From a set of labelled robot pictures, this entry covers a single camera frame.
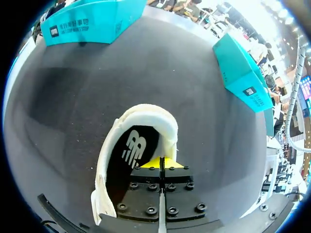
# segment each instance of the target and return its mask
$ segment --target logo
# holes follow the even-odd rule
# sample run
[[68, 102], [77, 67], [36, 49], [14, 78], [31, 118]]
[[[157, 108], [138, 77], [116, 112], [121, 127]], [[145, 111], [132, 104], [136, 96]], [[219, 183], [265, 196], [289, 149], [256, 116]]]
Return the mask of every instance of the logo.
[[50, 32], [51, 32], [51, 36], [52, 37], [57, 37], [59, 36], [58, 34], [58, 29], [57, 29], [57, 25], [50, 27]]
[[131, 131], [126, 145], [128, 150], [124, 150], [122, 158], [125, 157], [125, 161], [134, 168], [138, 166], [137, 160], [141, 159], [142, 154], [146, 148], [146, 139], [140, 137], [136, 130]]
[[243, 93], [247, 96], [251, 96], [251, 95], [255, 94], [256, 92], [257, 91], [253, 87], [250, 87], [250, 88], [243, 91]]

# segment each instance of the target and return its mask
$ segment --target black bracket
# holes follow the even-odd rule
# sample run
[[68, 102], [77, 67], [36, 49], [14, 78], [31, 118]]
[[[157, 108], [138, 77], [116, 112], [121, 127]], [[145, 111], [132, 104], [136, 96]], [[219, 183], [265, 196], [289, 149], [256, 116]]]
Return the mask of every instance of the black bracket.
[[[117, 205], [117, 218], [100, 214], [99, 226], [80, 224], [78, 227], [61, 215], [43, 194], [38, 196], [38, 200], [55, 222], [69, 233], [157, 233], [161, 219], [165, 219], [168, 233], [273, 233], [293, 206], [284, 195], [274, 194], [266, 202], [269, 211], [258, 208], [223, 226], [219, 220], [208, 220], [208, 206], [201, 202], [187, 166], [165, 169], [162, 161], [160, 168], [137, 167], [130, 180], [122, 202]], [[163, 196], [165, 204], [161, 205]]]

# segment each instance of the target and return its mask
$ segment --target black insole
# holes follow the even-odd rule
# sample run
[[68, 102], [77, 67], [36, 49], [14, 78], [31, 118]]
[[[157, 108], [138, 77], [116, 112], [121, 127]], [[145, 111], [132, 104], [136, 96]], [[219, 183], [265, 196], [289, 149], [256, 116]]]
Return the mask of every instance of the black insole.
[[159, 133], [151, 126], [133, 126], [118, 140], [112, 150], [107, 169], [106, 188], [116, 207], [128, 189], [133, 167], [150, 161], [159, 141]]

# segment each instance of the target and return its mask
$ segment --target shoe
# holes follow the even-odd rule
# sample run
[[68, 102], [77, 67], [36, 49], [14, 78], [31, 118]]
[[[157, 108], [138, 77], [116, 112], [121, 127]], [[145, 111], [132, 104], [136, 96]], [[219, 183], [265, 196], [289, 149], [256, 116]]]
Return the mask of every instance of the shoe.
[[176, 161], [178, 125], [163, 108], [139, 104], [116, 119], [97, 162], [95, 190], [91, 194], [95, 223], [99, 214], [117, 217], [115, 207], [128, 189], [134, 167], [157, 157]]

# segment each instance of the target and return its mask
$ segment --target cable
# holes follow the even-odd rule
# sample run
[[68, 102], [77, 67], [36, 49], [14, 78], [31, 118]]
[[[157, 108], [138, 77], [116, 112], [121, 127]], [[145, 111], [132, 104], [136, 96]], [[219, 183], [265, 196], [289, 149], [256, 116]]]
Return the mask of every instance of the cable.
[[293, 115], [293, 110], [298, 94], [298, 89], [299, 89], [299, 83], [301, 80], [301, 74], [302, 74], [302, 69], [304, 66], [305, 58], [306, 58], [306, 50], [304, 46], [301, 45], [301, 40], [298, 39], [298, 52], [297, 52], [297, 62], [296, 62], [296, 72], [295, 72], [295, 79], [294, 79], [294, 84], [293, 84], [293, 91], [291, 93], [291, 101], [290, 101], [290, 107], [287, 113], [286, 117], [286, 123], [285, 123], [285, 134], [286, 134], [286, 139], [287, 142], [296, 150], [300, 150], [306, 153], [310, 153], [311, 149], [308, 148], [300, 148], [295, 145], [295, 143], [291, 139], [290, 135], [290, 125], [291, 125], [291, 119]]

